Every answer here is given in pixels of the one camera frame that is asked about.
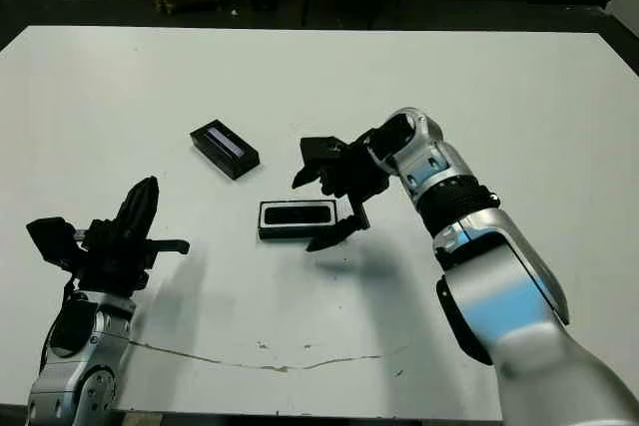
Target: crack on table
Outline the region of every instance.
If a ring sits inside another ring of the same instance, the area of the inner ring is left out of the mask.
[[[344,358],[334,358],[334,359],[328,359],[326,361],[321,361],[319,363],[309,364],[306,366],[289,366],[289,365],[273,366],[269,364],[258,365],[258,364],[232,363],[228,361],[223,361],[221,359],[214,359],[214,358],[208,358],[206,356],[200,356],[197,354],[183,353],[181,351],[176,351],[174,349],[169,349],[169,348],[162,348],[160,346],[152,346],[149,343],[141,343],[134,340],[129,341],[129,343],[136,346],[140,346],[142,348],[150,349],[152,351],[175,354],[177,356],[182,356],[183,358],[195,359],[196,361],[204,361],[211,364],[218,364],[220,366],[230,366],[234,368],[244,368],[244,369],[262,369],[262,370],[273,371],[276,373],[288,373],[289,371],[308,371],[311,369],[321,368],[323,366],[327,366],[329,364],[335,364],[335,363],[346,363],[351,361],[361,361],[361,360],[369,360],[369,359],[381,359],[383,357],[388,357],[388,356],[393,356],[395,354],[398,354],[408,347],[408,345],[406,344],[390,351],[387,354],[364,354],[362,356],[348,356]]]

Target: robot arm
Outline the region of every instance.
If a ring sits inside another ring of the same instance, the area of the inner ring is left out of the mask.
[[[433,120],[402,109],[350,145],[321,138],[301,146],[294,187],[319,178],[323,193],[353,204],[353,216],[309,250],[367,228],[363,202],[399,177],[433,237],[444,314],[461,349],[494,365],[506,424],[639,425],[636,398],[566,332],[566,298],[550,269]]]
[[[147,239],[158,195],[158,182],[149,177],[129,191],[113,220],[94,219],[87,230],[60,217],[27,225],[44,259],[72,275],[45,339],[27,425],[99,426],[107,418],[129,344],[131,296],[146,286],[159,251],[189,250],[183,240]]]

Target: black rectangular box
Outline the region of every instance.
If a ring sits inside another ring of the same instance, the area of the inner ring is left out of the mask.
[[[260,164],[260,155],[219,120],[191,132],[193,145],[235,180]]]
[[[258,235],[268,238],[308,238],[337,222],[335,200],[260,202]]]

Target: black floor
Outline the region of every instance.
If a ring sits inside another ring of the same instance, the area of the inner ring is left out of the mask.
[[[379,30],[514,30],[598,32],[639,73],[639,39],[603,9],[543,0],[312,0],[307,28],[365,29],[371,2],[381,5]],[[0,0],[0,48],[27,25],[126,25],[299,29],[303,0],[281,0],[275,12],[255,12],[249,0],[173,15],[153,0]]]

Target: white table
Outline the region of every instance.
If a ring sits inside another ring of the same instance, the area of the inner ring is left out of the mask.
[[[340,247],[256,235],[259,201],[320,197],[290,190],[300,137],[352,140],[404,106],[500,193],[565,288],[572,334],[639,393],[639,81],[597,35],[31,27],[0,53],[0,103],[0,403],[25,403],[67,277],[25,223],[113,217],[153,174],[151,237],[192,249],[161,254],[134,296],[149,346],[130,348],[120,408],[499,418],[397,183]],[[191,146],[215,118],[260,152],[237,182]]]

